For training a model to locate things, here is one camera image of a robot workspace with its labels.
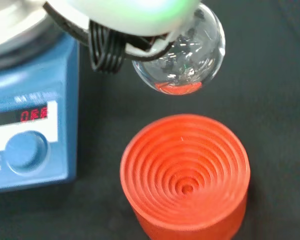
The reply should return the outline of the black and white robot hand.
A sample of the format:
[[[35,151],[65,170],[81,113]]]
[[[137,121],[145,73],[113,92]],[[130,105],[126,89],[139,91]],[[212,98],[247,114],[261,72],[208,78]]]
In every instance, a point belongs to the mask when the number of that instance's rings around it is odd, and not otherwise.
[[[94,71],[117,73],[125,59],[159,59],[192,21],[198,0],[46,0],[63,31],[88,47]]]

